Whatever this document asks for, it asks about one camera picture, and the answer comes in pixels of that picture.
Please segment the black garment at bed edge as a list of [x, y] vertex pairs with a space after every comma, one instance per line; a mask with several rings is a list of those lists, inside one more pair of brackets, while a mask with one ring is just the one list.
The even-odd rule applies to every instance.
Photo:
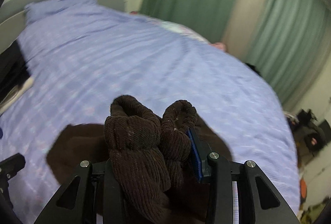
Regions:
[[259, 75], [260, 77], [262, 77], [261, 73], [257, 70], [256, 66], [253, 66], [249, 63], [245, 63], [245, 65], [247, 67], [249, 67], [253, 72], [255, 72], [257, 75]]

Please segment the white pillow with pastel print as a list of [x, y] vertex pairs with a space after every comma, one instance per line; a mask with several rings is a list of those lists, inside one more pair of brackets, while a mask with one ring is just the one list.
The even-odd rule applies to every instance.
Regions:
[[191, 39], [195, 39], [200, 42], [204, 42], [206, 44], [209, 43], [209, 41], [206, 38], [202, 37], [197, 32], [193, 31], [192, 29], [190, 29], [184, 25], [174, 23], [174, 22], [169, 22], [169, 21], [161, 21], [161, 20], [156, 20], [156, 21], [154, 21], [154, 23], [168, 31], [175, 32], [175, 33], [183, 35], [183, 36], [187, 36]]

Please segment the green right curtain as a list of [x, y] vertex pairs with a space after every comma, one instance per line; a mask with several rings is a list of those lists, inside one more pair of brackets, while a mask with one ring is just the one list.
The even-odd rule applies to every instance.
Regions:
[[316, 80], [330, 54], [329, 0], [265, 0], [246, 61], [286, 109]]

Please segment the purple patterned bed cover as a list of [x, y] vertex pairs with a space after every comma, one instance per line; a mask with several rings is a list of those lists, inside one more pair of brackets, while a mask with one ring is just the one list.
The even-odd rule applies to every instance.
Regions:
[[46, 154], [68, 124], [103, 123], [127, 94], [162, 115], [188, 100], [237, 162], [255, 161], [294, 212], [300, 206], [297, 153], [281, 103], [237, 58], [168, 31], [149, 18], [70, 0], [32, 4], [16, 41], [30, 75], [27, 90], [2, 116], [1, 159], [25, 156], [10, 182], [23, 223], [33, 223], [58, 184]]

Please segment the pile of clothes on rack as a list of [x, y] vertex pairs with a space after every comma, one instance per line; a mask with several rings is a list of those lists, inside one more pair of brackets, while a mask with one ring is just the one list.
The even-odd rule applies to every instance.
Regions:
[[329, 199], [330, 197], [326, 196], [322, 202], [311, 205], [307, 210], [304, 210], [300, 218], [300, 223], [313, 224], [318, 219], [323, 209], [326, 207]]

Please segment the stack of folded black clothes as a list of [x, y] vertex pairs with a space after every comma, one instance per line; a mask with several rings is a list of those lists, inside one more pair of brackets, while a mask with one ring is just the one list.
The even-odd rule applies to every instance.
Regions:
[[34, 83], [18, 42], [15, 40], [1, 53], [1, 115]]

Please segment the dark brown corduroy pants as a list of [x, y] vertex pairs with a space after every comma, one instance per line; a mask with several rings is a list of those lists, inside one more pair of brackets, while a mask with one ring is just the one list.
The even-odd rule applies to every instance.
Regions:
[[104, 124], [67, 125], [46, 161], [60, 184], [84, 160], [110, 161], [114, 177], [146, 221], [204, 223], [210, 186], [194, 179], [190, 128], [212, 150], [232, 158], [188, 101], [175, 101], [157, 116], [136, 98], [122, 95], [113, 100]]

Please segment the pink plush toy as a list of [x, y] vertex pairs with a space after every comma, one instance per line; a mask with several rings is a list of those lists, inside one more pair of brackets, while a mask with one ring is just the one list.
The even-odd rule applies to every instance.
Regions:
[[225, 44], [223, 44], [222, 42], [213, 43], [213, 44], [211, 44], [211, 46], [213, 46], [223, 52], [227, 51], [227, 46]]

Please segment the orange stool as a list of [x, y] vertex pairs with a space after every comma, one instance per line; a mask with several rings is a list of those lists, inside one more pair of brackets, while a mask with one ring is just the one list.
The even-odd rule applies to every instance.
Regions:
[[300, 198], [302, 203], [305, 202], [307, 197], [307, 184], [303, 178], [300, 179]]

